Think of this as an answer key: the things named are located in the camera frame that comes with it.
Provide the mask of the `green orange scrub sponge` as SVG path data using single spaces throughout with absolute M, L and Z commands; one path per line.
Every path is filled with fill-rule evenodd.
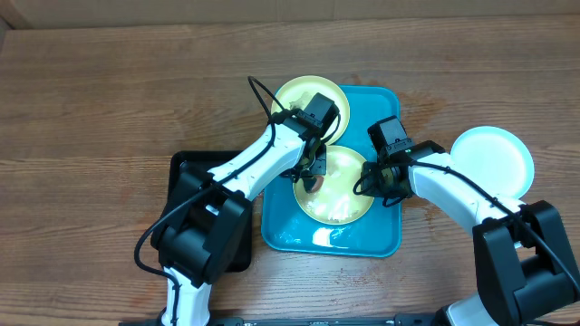
M 303 179 L 303 187 L 306 193 L 317 192 L 324 182 L 323 176 L 305 177 Z

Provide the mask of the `light blue plate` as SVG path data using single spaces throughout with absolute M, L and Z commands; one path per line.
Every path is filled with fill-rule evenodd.
M 529 149 L 516 135 L 499 127 L 479 126 L 463 132 L 450 155 L 489 193 L 521 198 L 534 181 L 535 165 Z

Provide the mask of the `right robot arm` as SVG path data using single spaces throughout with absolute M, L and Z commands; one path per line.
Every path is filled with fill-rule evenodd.
M 535 175 L 526 145 L 511 132 L 480 126 L 450 151 L 415 143 L 398 118 L 367 129 L 377 152 L 353 191 L 386 207 L 423 198 L 472 238 L 477 291 L 419 325 L 541 325 L 543 316 L 579 300 L 579 269 L 558 210 L 522 201 Z

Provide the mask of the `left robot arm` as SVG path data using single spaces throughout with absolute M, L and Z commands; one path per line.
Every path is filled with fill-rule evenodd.
M 211 286 L 229 271 L 243 244 L 253 200 L 280 175 L 312 186 L 342 115 L 321 93 L 302 109 L 270 115 L 262 136 L 209 170 L 178 170 L 164 211 L 151 230 L 168 281 L 160 325 L 205 325 Z

